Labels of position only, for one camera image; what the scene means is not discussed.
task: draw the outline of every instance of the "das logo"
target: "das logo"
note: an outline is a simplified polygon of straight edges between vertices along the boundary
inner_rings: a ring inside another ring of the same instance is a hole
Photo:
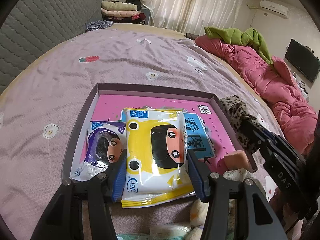
[[[291,184],[290,184],[290,182],[286,182],[287,181],[287,178],[284,178],[283,177],[283,173],[282,172],[280,172],[279,174],[278,174],[278,177],[281,179],[281,181],[282,181],[282,183],[285,185],[285,187],[286,188],[289,188],[290,186],[291,186]]]

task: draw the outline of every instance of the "yellow wet wipes package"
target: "yellow wet wipes package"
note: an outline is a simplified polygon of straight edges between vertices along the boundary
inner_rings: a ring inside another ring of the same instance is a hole
[[[153,206],[193,192],[186,172],[188,147],[183,112],[124,111],[128,155],[122,207]]]

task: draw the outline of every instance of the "purple bedsheet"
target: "purple bedsheet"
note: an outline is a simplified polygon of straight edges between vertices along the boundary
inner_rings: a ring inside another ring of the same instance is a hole
[[[116,29],[77,36],[41,56],[0,96],[0,214],[18,240],[30,239],[59,187],[71,130],[92,87],[101,82],[177,87],[219,98],[239,94],[253,115],[259,113],[271,131],[282,134],[237,78],[189,39]]]

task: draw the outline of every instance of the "air conditioner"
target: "air conditioner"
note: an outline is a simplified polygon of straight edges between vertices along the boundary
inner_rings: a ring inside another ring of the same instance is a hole
[[[277,15],[282,16],[283,18],[289,19],[290,11],[286,6],[267,0],[261,0],[260,7],[275,12]]]

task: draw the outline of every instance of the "brown object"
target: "brown object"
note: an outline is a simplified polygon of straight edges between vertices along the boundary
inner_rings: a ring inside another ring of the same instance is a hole
[[[230,171],[246,169],[249,171],[249,161],[244,151],[234,151],[223,157],[227,168]]]

